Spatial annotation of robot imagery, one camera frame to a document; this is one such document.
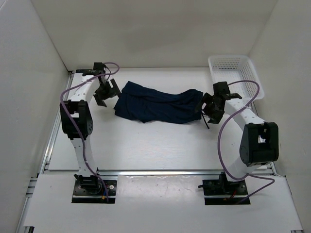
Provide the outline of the navy blue shorts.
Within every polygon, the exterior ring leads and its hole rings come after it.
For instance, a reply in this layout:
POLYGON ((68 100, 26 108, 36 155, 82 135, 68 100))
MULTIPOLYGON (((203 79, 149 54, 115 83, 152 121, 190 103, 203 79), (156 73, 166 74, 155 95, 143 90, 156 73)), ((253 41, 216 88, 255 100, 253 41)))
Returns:
POLYGON ((115 104, 115 115, 142 123, 162 121, 187 124, 202 118, 195 108, 203 92, 189 89, 179 94, 169 94, 128 81, 115 104))

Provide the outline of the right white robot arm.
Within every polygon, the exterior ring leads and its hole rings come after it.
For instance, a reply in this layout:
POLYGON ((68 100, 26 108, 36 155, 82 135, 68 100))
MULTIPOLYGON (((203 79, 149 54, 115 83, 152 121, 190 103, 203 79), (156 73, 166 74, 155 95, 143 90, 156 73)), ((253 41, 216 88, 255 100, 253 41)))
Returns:
POLYGON ((278 125, 257 116, 249 105, 255 99, 244 101, 238 93, 231 93, 229 83, 213 84, 213 95, 205 93, 196 107, 209 118, 209 124, 219 124, 224 114, 229 117, 222 124, 217 138, 219 161, 225 178, 219 180, 218 188, 224 194, 231 193, 238 181, 250 176, 254 170, 279 158, 278 125), (234 120, 242 130, 238 158, 226 166, 221 154, 222 133, 226 124, 234 120))

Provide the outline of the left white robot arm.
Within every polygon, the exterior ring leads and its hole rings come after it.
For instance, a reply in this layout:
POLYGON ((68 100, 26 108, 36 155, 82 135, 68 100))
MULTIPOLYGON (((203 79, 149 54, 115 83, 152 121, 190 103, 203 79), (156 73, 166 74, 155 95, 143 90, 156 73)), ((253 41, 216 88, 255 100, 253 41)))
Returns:
POLYGON ((119 69, 119 65, 114 62, 96 62, 93 69, 82 74, 79 84, 60 95, 62 130, 74 147, 79 166, 76 181, 89 193, 100 193, 104 198, 108 197, 107 186, 95 165, 90 144, 94 124, 89 103, 95 99, 99 106, 106 106, 106 99, 120 96, 121 92, 111 78, 119 69))

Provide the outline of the white plastic mesh basket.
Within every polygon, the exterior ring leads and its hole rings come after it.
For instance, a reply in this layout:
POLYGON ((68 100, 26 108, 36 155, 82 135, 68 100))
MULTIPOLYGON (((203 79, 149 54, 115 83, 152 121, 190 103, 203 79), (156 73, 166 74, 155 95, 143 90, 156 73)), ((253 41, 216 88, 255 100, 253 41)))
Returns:
POLYGON ((208 65, 214 83, 233 83, 230 92, 238 93, 246 102, 261 85, 253 63, 245 55, 213 55, 208 58, 208 65))

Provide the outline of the white front cover board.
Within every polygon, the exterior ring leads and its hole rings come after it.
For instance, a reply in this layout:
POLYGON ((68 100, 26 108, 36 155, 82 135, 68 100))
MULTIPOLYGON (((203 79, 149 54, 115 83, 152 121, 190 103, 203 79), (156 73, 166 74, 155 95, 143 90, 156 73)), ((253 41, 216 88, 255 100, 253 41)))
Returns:
POLYGON ((199 176, 120 176, 113 204, 71 202, 73 178, 40 175, 25 218, 36 233, 289 233, 302 230, 287 182, 249 205, 205 205, 199 176))

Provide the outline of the aluminium rail front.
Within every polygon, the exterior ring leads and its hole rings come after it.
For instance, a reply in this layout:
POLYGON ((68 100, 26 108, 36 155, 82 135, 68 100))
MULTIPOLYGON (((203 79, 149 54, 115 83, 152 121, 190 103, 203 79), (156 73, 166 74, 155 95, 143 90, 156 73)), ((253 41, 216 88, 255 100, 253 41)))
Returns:
POLYGON ((166 175, 219 175, 221 169, 201 169, 201 170, 100 170, 104 176, 166 176, 166 175))

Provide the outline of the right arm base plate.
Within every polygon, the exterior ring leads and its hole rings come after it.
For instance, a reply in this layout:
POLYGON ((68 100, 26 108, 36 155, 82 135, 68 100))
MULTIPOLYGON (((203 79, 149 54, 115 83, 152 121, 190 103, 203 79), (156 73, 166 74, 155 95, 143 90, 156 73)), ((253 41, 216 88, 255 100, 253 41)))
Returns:
POLYGON ((245 181, 202 180, 198 189, 204 193, 205 205, 250 205, 245 181))

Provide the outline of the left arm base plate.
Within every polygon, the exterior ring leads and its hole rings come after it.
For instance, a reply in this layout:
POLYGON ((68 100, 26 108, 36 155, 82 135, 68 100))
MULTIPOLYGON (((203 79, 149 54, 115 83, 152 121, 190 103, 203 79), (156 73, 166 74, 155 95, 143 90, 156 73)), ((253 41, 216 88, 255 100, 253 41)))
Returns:
POLYGON ((104 180, 107 192, 102 183, 96 181, 94 176, 83 178, 81 181, 82 183, 76 177, 71 199, 72 203, 115 203, 117 180, 104 180))

